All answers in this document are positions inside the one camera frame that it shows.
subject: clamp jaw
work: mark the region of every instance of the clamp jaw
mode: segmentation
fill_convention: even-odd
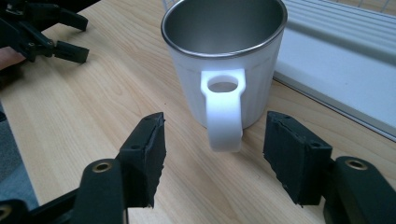
[[[115,159],[89,164],[78,189],[28,211],[25,202],[0,202],[0,224],[121,224],[127,208],[154,207],[166,156],[163,113],[144,117]]]
[[[368,161],[331,159],[332,146],[294,118],[268,112],[264,158],[299,205],[326,203],[326,223],[396,223],[396,192]]]
[[[30,62],[38,55],[55,56],[75,63],[85,63],[89,50],[58,41],[56,44],[42,30],[61,23],[81,31],[88,20],[50,1],[0,0],[0,47],[10,46]]]

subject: stainless steel rim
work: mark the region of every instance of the stainless steel rim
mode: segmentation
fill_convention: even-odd
[[[261,42],[260,44],[253,46],[251,48],[248,48],[248,49],[232,51],[232,52],[227,52],[227,53],[208,54],[208,53],[194,52],[194,51],[190,51],[190,50],[183,49],[183,48],[179,47],[177,44],[175,44],[169,38],[169,36],[165,32],[165,24],[166,24],[166,21],[167,21],[169,15],[172,14],[172,12],[175,10],[175,8],[177,8],[184,1],[185,0],[178,1],[171,8],[169,8],[169,10],[166,11],[165,15],[163,16],[163,21],[161,24],[161,32],[163,35],[163,39],[168,44],[168,46],[170,46],[172,49],[174,49],[182,54],[185,54],[185,55],[193,57],[193,58],[210,59],[210,60],[229,59],[229,58],[240,57],[240,56],[246,55],[248,53],[254,52],[256,50],[262,49],[262,48],[268,46],[269,44],[271,44],[280,34],[282,34],[282,32],[286,26],[286,22],[288,20],[288,11],[286,10],[286,7],[283,4],[283,2],[281,0],[273,0],[273,1],[277,2],[279,4],[279,6],[282,8],[282,13],[283,13],[282,22],[280,23],[280,25],[276,29],[276,31],[271,36],[266,38],[263,42]]]

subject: mug handle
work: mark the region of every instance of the mug handle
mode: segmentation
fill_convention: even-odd
[[[235,152],[241,148],[241,95],[245,88],[245,69],[201,72],[206,128],[214,151]]]

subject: wooden surface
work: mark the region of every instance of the wooden surface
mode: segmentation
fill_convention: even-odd
[[[167,157],[155,208],[137,223],[324,223],[321,206],[292,203],[262,157],[265,114],[244,130],[239,153],[215,153],[187,107],[161,37],[160,0],[106,0],[84,10],[84,33],[45,34],[90,49],[84,64],[26,63],[0,92],[40,203],[78,187],[90,162],[114,158],[148,114],[163,111]],[[267,110],[289,114],[333,146],[374,164],[396,188],[396,143],[277,82]]]

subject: mug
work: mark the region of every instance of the mug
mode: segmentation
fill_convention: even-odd
[[[165,13],[163,39],[214,151],[239,151],[261,117],[287,18],[280,0],[184,0]]]

